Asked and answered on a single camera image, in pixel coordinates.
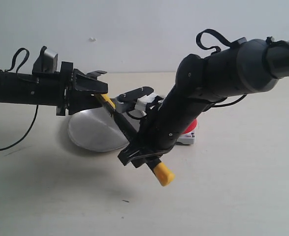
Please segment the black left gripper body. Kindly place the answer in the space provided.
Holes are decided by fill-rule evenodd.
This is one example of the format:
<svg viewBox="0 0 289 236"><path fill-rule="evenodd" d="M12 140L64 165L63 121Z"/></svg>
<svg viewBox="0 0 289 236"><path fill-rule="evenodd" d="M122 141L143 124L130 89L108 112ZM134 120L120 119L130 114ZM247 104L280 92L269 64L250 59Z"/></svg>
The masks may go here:
<svg viewBox="0 0 289 236"><path fill-rule="evenodd" d="M60 88L56 107L56 115L64 116L66 111L73 115L80 111L101 107L94 97L97 94L87 94L74 89L74 67L72 62L63 61L59 72Z"/></svg>

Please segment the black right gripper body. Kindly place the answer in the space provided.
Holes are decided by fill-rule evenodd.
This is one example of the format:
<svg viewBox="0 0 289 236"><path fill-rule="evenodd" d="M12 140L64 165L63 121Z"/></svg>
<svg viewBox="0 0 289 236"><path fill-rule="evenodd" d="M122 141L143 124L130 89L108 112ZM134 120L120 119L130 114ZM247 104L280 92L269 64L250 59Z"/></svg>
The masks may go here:
<svg viewBox="0 0 289 236"><path fill-rule="evenodd" d="M135 146L154 153L170 152L179 136L207 106L208 98L202 90L173 88L140 125Z"/></svg>

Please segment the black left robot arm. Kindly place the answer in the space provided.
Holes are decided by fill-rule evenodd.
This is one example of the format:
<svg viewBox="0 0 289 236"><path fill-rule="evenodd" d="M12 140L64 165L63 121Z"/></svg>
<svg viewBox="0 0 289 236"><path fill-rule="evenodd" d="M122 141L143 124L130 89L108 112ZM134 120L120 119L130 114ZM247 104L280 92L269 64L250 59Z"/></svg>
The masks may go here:
<svg viewBox="0 0 289 236"><path fill-rule="evenodd" d="M0 70L0 103L56 107L58 116L100 107L93 95L106 94L108 85L63 61L59 72L16 74Z"/></svg>

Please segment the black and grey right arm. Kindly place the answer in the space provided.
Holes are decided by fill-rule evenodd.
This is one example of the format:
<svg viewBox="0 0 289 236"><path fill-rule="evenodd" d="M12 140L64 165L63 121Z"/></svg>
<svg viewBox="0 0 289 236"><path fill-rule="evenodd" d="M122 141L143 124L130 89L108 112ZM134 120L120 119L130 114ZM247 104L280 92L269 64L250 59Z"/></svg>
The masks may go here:
<svg viewBox="0 0 289 236"><path fill-rule="evenodd" d="M178 66L175 85L141 121L118 158L126 165L170 152L178 137L210 106L224 98L270 91L289 76L289 41L253 39L206 58L190 54Z"/></svg>

